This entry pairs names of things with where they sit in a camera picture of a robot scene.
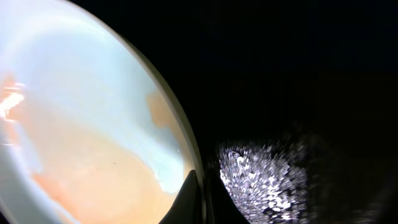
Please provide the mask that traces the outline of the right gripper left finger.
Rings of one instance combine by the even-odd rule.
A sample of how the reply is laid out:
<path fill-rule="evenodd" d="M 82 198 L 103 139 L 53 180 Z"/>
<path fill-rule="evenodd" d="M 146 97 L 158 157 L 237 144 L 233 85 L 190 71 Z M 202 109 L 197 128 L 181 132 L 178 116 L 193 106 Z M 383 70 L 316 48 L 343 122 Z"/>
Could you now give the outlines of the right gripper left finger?
<path fill-rule="evenodd" d="M 202 224 L 201 193 L 197 174 L 191 170 L 172 207 L 159 224 Z"/>

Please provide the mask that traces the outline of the light blue plate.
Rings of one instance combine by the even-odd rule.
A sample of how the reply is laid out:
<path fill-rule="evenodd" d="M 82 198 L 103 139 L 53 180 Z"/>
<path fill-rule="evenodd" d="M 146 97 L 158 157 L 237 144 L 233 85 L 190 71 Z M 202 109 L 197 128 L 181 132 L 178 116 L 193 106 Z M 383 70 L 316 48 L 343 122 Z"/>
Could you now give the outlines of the light blue plate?
<path fill-rule="evenodd" d="M 203 168 L 188 119 L 132 44 L 69 1 L 1 2 L 1 214 L 160 223 Z"/>

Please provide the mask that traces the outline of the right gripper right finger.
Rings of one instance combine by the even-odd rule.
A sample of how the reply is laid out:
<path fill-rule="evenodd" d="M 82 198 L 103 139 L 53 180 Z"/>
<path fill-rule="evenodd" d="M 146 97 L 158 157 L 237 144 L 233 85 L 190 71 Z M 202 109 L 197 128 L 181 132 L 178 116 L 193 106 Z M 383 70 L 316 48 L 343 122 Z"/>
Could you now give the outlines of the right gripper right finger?
<path fill-rule="evenodd" d="M 210 169 L 205 175 L 207 224 L 249 224 L 237 209 L 218 171 Z"/>

